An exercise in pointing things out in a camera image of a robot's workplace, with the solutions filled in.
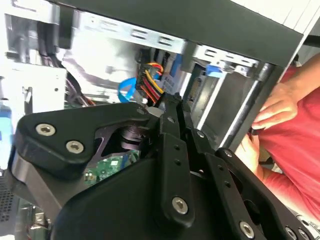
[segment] red shirt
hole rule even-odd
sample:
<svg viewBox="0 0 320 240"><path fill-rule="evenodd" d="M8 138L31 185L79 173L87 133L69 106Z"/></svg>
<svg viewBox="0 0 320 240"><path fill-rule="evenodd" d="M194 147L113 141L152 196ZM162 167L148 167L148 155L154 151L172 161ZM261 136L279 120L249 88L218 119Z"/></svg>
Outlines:
<svg viewBox="0 0 320 240"><path fill-rule="evenodd" d="M281 81L296 70L290 68ZM320 88L298 102L294 119L264 130L259 139L284 172L272 173L264 184L289 207L320 222Z"/></svg>

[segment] metal frame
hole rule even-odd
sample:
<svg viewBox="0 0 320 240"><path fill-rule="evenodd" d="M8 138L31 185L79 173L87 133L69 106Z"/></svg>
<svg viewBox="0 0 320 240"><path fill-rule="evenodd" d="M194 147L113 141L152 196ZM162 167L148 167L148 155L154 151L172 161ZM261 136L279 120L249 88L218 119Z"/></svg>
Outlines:
<svg viewBox="0 0 320 240"><path fill-rule="evenodd" d="M52 2L282 67L302 38L302 34L228 0L164 0L161 5L170 7L161 14L147 0Z"/></svg>
<svg viewBox="0 0 320 240"><path fill-rule="evenodd" d="M4 79L1 81L3 98L9 99L12 107L14 129L25 115L27 90L32 88L32 112L40 113L64 109L67 71L63 68L47 67L5 60Z"/></svg>
<svg viewBox="0 0 320 240"><path fill-rule="evenodd" d="M48 24L59 23L59 6L46 0L3 0L1 1L1 8L8 15Z"/></svg>

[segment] ventilation grille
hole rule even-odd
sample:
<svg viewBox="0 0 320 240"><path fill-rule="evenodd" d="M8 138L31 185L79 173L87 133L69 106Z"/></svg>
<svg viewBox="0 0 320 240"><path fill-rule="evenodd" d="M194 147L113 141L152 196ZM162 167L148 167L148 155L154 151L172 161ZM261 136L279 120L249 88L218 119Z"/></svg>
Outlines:
<svg viewBox="0 0 320 240"><path fill-rule="evenodd" d="M0 223L10 220L13 200L14 195L7 189L4 176L0 176Z"/></svg>

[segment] black panel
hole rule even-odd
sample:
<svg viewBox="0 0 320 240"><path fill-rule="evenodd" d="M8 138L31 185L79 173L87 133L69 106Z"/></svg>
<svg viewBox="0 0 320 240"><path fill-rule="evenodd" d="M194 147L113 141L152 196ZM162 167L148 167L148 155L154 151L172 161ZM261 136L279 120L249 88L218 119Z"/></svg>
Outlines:
<svg viewBox="0 0 320 240"><path fill-rule="evenodd" d="M248 112L247 116L245 116L245 118L243 119L243 123L236 130L236 134L232 136L231 141L226 145L227 148L231 149L232 151L235 151L237 149L245 134L248 132L249 128L254 122L261 107L269 97L272 89L277 84L279 76L282 74L283 71L284 69L282 67L275 67L272 74L261 88L260 93L255 98L254 104L252 105L252 107L250 107L250 111Z"/></svg>
<svg viewBox="0 0 320 240"><path fill-rule="evenodd" d="M253 82L237 72L226 75L202 127L202 131L212 138L211 146L215 150L224 139Z"/></svg>
<svg viewBox="0 0 320 240"><path fill-rule="evenodd" d="M51 239L221 239L219 235L226 226L220 223L215 207L212 208L218 204L211 200L215 198L205 184L207 181L194 175L191 175L191 188L195 198L195 221L192 227L178 237L167 238L164 235L153 216L156 169L154 159L139 161L76 195L63 207L56 219Z"/></svg>
<svg viewBox="0 0 320 240"><path fill-rule="evenodd" d="M302 34L230 0L52 0L285 67Z"/></svg>

